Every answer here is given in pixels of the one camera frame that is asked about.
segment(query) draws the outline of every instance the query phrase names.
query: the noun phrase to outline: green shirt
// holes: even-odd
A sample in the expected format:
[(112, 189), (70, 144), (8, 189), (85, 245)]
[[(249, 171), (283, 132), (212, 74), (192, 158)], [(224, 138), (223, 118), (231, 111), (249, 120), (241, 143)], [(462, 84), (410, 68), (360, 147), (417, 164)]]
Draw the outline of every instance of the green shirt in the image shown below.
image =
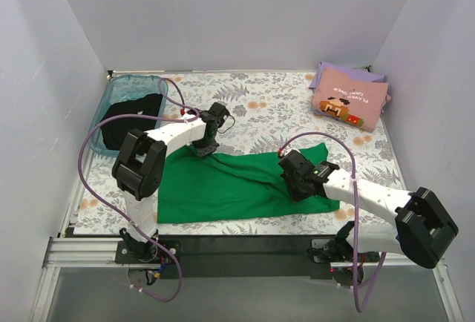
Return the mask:
[[(301, 153), (314, 164), (326, 160), (324, 143)], [(339, 201), (310, 197), (292, 202), (276, 153), (198, 157), (191, 147), (170, 155), (158, 191), (159, 223), (245, 220), (335, 211)]]

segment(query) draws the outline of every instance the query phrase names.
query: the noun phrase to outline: gray floor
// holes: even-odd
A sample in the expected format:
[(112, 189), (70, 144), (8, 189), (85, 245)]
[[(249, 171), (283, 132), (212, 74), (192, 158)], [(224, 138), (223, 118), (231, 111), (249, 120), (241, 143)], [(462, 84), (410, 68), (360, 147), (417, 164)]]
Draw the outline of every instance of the gray floor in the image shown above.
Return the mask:
[[(371, 274), (373, 268), (366, 268)], [(126, 269), (62, 269), (48, 320), (56, 321), (447, 321), (433, 273), (385, 266), (367, 309), (356, 312), (349, 290), (308, 277), (185, 279), (171, 303), (131, 291)], [(153, 290), (172, 292), (176, 281)]]

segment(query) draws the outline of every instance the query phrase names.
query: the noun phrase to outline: black cloth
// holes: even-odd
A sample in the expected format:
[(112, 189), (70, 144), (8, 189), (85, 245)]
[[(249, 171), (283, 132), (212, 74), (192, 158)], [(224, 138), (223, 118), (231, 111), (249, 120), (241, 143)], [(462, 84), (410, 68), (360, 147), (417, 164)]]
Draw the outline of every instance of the black cloth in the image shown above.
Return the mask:
[[(114, 103), (105, 112), (101, 121), (120, 114), (158, 116), (160, 106), (162, 105), (162, 98), (161, 94), (151, 93), (140, 99)], [(141, 131), (150, 131), (155, 128), (156, 124), (157, 121), (152, 119), (123, 118), (113, 120), (101, 127), (104, 145), (109, 150), (120, 150), (129, 131), (134, 128)]]

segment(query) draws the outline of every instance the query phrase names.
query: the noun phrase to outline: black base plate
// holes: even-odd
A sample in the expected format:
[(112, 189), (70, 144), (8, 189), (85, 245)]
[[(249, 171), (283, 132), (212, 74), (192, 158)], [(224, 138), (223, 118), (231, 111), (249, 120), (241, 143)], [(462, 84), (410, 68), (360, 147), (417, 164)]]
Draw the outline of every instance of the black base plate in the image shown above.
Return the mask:
[[(175, 249), (176, 253), (174, 256), (180, 261), (181, 242), (179, 240), (159, 240), (158, 243), (168, 250)], [(141, 261), (137, 259), (132, 253), (130, 253), (129, 250), (127, 250), (125, 242), (121, 241), (117, 244), (116, 258), (114, 261), (116, 264), (144, 264), (145, 266), (147, 264), (160, 264), (161, 258), (159, 255), (157, 255), (157, 257), (151, 261)], [(174, 264), (174, 262), (172, 259), (168, 258), (167, 264)]]

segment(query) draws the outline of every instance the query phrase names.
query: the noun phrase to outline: white wall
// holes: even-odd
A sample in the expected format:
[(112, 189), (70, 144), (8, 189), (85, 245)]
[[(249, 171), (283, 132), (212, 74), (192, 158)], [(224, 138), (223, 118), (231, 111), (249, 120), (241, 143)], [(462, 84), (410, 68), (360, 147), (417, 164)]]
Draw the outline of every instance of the white wall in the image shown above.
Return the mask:
[(373, 62), (405, 0), (68, 0), (114, 70)]
[(105, 72), (66, 0), (0, 0), (0, 320), (27, 321)]
[(407, 185), (432, 188), (460, 228), (446, 254), (475, 321), (475, 0), (407, 0), (374, 62), (388, 74), (385, 120)]

